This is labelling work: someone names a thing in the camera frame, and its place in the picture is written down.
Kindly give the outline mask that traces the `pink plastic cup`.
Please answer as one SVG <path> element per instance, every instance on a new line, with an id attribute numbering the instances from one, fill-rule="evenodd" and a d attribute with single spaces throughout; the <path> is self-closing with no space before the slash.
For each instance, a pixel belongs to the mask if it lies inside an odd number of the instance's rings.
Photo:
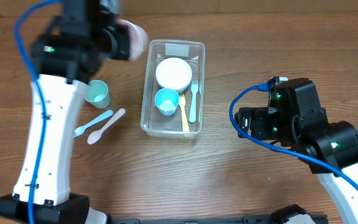
<path id="1" fill-rule="evenodd" d="M 146 51 L 149 37 L 146 31 L 136 24 L 123 19 L 119 19 L 118 23 L 129 28 L 129 60 L 135 61 Z"/>

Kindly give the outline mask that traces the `green plastic cup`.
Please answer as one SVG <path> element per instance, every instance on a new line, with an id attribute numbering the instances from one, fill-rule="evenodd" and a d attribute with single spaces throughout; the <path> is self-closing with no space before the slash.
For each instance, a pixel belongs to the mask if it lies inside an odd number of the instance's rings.
<path id="1" fill-rule="evenodd" d="M 111 102 L 107 84 L 101 80 L 91 80 L 85 100 L 96 108 L 107 108 Z"/>

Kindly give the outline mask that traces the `pink plastic bowl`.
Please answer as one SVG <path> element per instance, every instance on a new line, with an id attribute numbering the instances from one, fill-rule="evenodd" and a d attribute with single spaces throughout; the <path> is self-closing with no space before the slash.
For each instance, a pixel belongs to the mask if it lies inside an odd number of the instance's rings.
<path id="1" fill-rule="evenodd" d="M 192 70 L 183 59 L 167 58 L 159 63 L 155 76 L 162 88 L 169 85 L 187 85 L 192 80 Z"/>

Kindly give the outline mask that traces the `blue plastic cup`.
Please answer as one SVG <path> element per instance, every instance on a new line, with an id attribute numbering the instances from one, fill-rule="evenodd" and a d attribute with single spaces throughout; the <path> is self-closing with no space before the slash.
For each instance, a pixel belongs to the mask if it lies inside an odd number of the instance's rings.
<path id="1" fill-rule="evenodd" d="M 175 113 L 179 103 L 178 92 L 169 88 L 160 89 L 155 95 L 155 105 L 165 116 Z"/>

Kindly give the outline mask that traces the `yellow plastic fork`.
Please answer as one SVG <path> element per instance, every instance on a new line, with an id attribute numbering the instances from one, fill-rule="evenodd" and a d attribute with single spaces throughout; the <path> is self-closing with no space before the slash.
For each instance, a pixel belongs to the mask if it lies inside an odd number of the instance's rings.
<path id="1" fill-rule="evenodd" d="M 183 130 L 183 132 L 188 133 L 190 131 L 190 129 L 189 129 L 188 120 L 187 120 L 187 117 L 186 117 L 185 105 L 186 105 L 185 96 L 184 96 L 183 93 L 180 93 L 179 94 L 179 106 L 180 106 L 180 109 L 181 109 L 182 130 Z"/>

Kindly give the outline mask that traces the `blue bowl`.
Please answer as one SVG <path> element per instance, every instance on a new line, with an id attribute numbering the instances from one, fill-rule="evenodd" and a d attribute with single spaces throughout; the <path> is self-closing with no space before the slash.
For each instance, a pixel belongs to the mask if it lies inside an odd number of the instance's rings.
<path id="1" fill-rule="evenodd" d="M 190 84 L 187 84 L 187 85 L 169 85 L 169 86 L 167 86 L 167 88 L 175 90 L 178 93 L 181 93 L 181 92 L 185 91 L 189 87 L 189 85 Z"/>

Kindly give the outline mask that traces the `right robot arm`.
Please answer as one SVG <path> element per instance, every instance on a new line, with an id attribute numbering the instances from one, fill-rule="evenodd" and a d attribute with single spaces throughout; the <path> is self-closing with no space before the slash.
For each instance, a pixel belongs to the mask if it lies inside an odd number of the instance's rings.
<path id="1" fill-rule="evenodd" d="M 229 119 L 239 137 L 307 164 L 344 223 L 358 223 L 358 130 L 330 123 L 308 78 L 272 77 L 233 99 Z"/>

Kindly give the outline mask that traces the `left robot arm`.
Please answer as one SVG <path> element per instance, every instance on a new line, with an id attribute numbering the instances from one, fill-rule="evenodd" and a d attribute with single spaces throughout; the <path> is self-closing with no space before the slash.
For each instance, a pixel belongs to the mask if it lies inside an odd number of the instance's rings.
<path id="1" fill-rule="evenodd" d="M 122 20 L 64 19 L 59 34 L 42 34 L 23 59 L 32 76 L 32 118 L 21 174 L 0 197 L 0 216 L 19 223 L 111 223 L 71 192 L 74 130 L 91 77 L 104 59 L 135 60 L 147 34 Z"/>

